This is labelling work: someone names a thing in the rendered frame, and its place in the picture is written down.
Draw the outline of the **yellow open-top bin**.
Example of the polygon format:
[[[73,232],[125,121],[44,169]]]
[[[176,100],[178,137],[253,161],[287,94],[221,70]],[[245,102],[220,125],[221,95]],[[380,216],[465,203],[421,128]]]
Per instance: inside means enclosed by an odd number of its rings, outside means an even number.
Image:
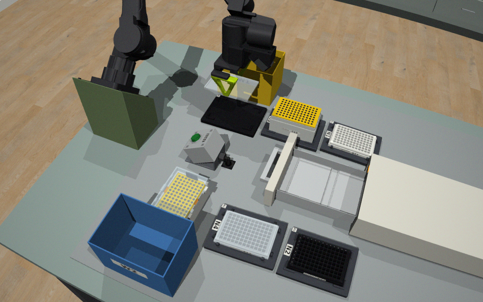
[[[274,64],[266,71],[262,71],[253,61],[250,62],[243,77],[259,81],[249,101],[270,106],[282,82],[285,53],[276,50]]]

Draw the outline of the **pale grey bench mat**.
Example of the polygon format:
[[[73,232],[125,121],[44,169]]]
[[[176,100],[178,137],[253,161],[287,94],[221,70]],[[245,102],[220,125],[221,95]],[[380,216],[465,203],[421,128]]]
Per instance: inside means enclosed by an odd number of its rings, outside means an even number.
[[[295,149],[365,170],[366,166],[320,151],[330,120],[382,136],[379,156],[483,190],[483,139],[423,119],[284,80],[266,107],[254,137],[217,128],[201,118],[217,94],[204,89],[210,61],[156,132],[89,227],[71,258],[160,302],[483,302],[483,279],[349,235],[351,223],[274,197],[263,204],[260,181],[274,147],[285,143],[261,135],[280,97],[322,109],[326,121],[317,151]],[[184,147],[196,130],[216,128],[226,143],[232,170],[215,171],[185,162]],[[176,167],[208,178],[209,197],[194,225],[198,248],[173,297],[104,266],[88,244],[120,193],[152,204]],[[281,222],[287,229],[273,270],[204,248],[222,204]],[[341,297],[276,274],[293,227],[358,248],[348,297]]]

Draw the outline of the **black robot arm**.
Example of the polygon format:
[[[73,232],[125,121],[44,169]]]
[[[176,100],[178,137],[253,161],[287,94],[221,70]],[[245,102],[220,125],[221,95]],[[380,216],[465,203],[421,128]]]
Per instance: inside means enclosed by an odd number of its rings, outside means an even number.
[[[228,44],[245,40],[239,47],[229,46],[228,64],[242,67],[249,58],[262,71],[268,70],[276,54],[275,20],[254,13],[253,0],[224,1],[230,15],[222,20],[222,40]],[[101,78],[92,76],[90,82],[139,94],[140,89],[132,87],[136,61],[153,57],[157,46],[150,34],[145,0],[122,0],[122,15],[113,41],[115,46]]]

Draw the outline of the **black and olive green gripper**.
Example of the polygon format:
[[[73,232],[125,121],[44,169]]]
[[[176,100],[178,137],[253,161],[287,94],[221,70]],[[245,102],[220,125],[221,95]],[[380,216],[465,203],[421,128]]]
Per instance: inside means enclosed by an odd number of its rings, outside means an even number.
[[[251,60],[247,58],[245,63],[243,64],[242,67],[235,66],[228,64],[229,62],[229,46],[230,47],[239,47],[245,43],[245,40],[240,43],[240,44],[228,44],[222,40],[222,54],[217,58],[215,63],[213,63],[213,71],[211,72],[211,78],[213,81],[218,85],[220,88],[222,94],[226,97],[229,96],[231,91],[233,90],[236,81],[238,81],[238,78],[230,76],[230,74],[223,72],[223,69],[229,70],[231,74],[235,74],[237,76],[243,76],[244,71],[247,70],[247,67],[249,66]],[[242,70],[239,73],[239,69],[242,68]],[[227,84],[230,84],[228,90],[226,91],[223,87],[222,81],[226,81]]]

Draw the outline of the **blue open-top bin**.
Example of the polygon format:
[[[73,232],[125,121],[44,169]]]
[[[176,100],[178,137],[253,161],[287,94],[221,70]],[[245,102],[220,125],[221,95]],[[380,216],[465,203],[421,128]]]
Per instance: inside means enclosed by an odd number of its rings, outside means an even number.
[[[88,244],[104,266],[170,297],[198,248],[193,221],[123,193]]]

